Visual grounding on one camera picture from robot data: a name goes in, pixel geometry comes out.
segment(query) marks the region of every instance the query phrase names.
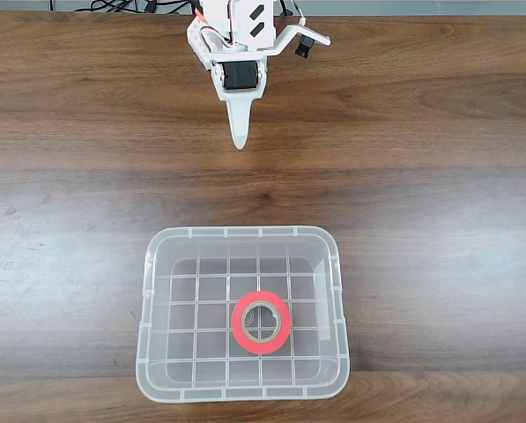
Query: brown wooden surface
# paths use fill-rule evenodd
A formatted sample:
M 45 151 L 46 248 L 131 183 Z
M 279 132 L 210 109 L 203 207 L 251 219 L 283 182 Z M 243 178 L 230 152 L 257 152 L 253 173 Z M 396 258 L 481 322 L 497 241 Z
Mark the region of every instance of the brown wooden surface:
M 526 18 L 310 18 L 242 152 L 188 21 L 0 12 L 0 421 L 526 422 Z M 143 397 L 152 236 L 291 224 L 337 239 L 346 388 Z

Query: clear plastic bin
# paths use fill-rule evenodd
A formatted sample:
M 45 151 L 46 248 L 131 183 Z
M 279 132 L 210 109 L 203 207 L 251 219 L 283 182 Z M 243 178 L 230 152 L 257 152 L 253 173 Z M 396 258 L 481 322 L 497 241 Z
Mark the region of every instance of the clear plastic bin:
M 268 355 L 240 347 L 233 307 L 271 291 L 288 305 L 292 331 Z M 147 249 L 137 383 L 163 403 L 325 398 L 349 375 L 337 244 L 316 226 L 176 227 Z M 249 333 L 276 322 L 257 308 Z

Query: wire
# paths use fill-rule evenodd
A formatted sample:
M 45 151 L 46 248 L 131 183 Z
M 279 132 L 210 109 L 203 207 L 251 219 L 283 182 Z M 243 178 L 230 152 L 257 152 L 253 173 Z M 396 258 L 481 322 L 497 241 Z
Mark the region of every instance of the wire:
M 229 18 L 229 39 L 231 40 L 232 45 L 235 43 L 234 36 L 233 36 L 233 18 L 232 18 L 232 8 L 231 8 L 231 2 L 233 0 L 228 0 L 227 2 L 227 17 Z
M 188 3 L 189 0 L 173 0 L 171 2 L 157 2 L 158 6 L 170 6 L 171 4 Z
M 216 28 L 214 28 L 213 26 L 202 26 L 200 28 L 200 38 L 202 38 L 202 41 L 204 42 L 204 45 L 206 46 L 208 51 L 211 52 L 211 48 L 210 46 L 208 46 L 208 43 L 206 42 L 206 39 L 204 38 L 204 34 L 202 33 L 205 30 L 210 31 L 211 33 L 214 33 L 221 40 L 225 48 L 233 47 L 233 45 L 229 43 L 229 40 L 226 37 L 224 37 L 221 33 L 219 33 L 219 31 Z
M 197 7 L 194 7 L 192 4 L 190 4 L 190 7 L 193 7 L 194 14 L 196 14 L 196 16 L 198 16 L 198 19 L 200 19 L 201 22 L 204 22 L 205 24 L 208 23 L 208 21 L 206 20 L 206 18 L 202 14 L 202 12 L 200 12 L 200 9 L 198 9 Z
M 189 1 L 190 1 L 190 8 L 192 9 L 192 13 L 196 13 L 195 12 L 196 9 L 198 9 L 200 13 L 204 13 L 204 8 L 200 4 L 200 0 L 189 0 Z
M 188 1 L 188 0 L 182 2 L 182 4 L 181 4 L 180 6 L 175 7 L 175 8 L 172 9 L 171 11 L 168 11 L 168 12 L 166 13 L 166 15 L 172 15 L 173 13 L 176 13 L 177 11 L 179 11 L 180 9 L 182 9 L 184 6 L 186 6 L 187 4 L 189 4 L 189 1 Z
M 127 11 L 130 13 L 143 13 L 142 11 L 138 11 L 137 9 L 129 9 L 125 6 L 129 5 L 133 0 L 94 0 L 92 3 L 90 3 L 90 7 L 83 8 L 83 9 L 76 9 L 75 11 L 101 11 L 102 9 L 106 9 L 109 7 L 110 9 L 106 12 L 120 12 L 120 11 Z
M 293 6 L 296 8 L 296 11 L 300 14 L 300 25 L 304 26 L 306 24 L 306 17 L 304 16 L 304 13 L 301 11 L 301 8 L 296 3 L 296 0 L 290 0 L 293 4 Z
M 282 14 L 280 16 L 292 16 L 292 11 L 286 9 L 286 3 L 284 0 L 280 0 L 280 6 L 282 7 Z

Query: robotic arm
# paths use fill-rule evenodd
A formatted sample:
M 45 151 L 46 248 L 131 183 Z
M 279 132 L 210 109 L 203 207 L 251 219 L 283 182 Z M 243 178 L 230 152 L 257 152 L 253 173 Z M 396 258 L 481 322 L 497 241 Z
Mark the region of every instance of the robotic arm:
M 263 97 L 267 57 L 279 55 L 300 35 L 296 54 L 307 57 L 315 43 L 329 46 L 329 37 L 306 27 L 300 8 L 298 25 L 287 26 L 277 37 L 273 0 L 200 0 L 201 10 L 190 24 L 189 44 L 211 72 L 219 99 L 227 104 L 233 143 L 247 143 L 251 103 Z

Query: black cable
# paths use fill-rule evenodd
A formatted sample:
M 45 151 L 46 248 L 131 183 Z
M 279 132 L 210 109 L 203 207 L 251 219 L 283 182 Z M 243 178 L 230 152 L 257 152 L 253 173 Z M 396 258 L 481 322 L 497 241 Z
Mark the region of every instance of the black cable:
M 176 13 L 177 11 L 179 11 L 180 9 L 182 9 L 184 6 L 186 6 L 187 4 L 189 3 L 188 0 L 183 0 L 183 3 L 178 6 L 178 7 L 175 7 L 174 9 L 172 9 L 171 11 L 168 11 L 166 13 L 166 15 L 172 15 L 173 13 Z
M 171 2 L 157 2 L 157 5 L 159 5 L 159 6 L 168 6 L 168 5 L 171 5 L 171 4 L 178 4 L 178 3 L 182 3 L 182 2 L 188 2 L 188 0 L 173 0 Z
M 192 14 L 194 14 L 194 10 L 198 9 L 200 13 L 204 13 L 204 8 L 200 4 L 199 0 L 189 0 L 190 1 L 190 9 L 192 9 Z
M 282 13 L 280 16 L 292 16 L 293 12 L 286 9 L 286 4 L 284 3 L 284 0 L 280 0 L 280 6 L 282 7 Z
M 155 11 L 157 11 L 157 0 L 147 0 L 147 4 L 145 5 L 143 11 L 145 13 L 154 13 Z
M 106 9 L 109 7 L 110 9 L 107 12 L 116 12 L 116 11 L 127 11 L 130 13 L 143 13 L 142 11 L 138 11 L 137 9 L 129 9 L 125 7 L 125 5 L 130 4 L 133 0 L 122 0 L 119 3 L 119 0 L 94 0 L 92 3 L 90 3 L 90 7 L 83 8 L 83 9 L 76 9 L 75 11 L 101 11 L 102 9 Z
M 232 0 L 227 0 L 227 17 L 229 18 L 229 40 L 233 44 L 235 44 L 235 41 L 233 40 L 233 21 L 232 21 L 232 13 L 231 13 L 231 2 Z

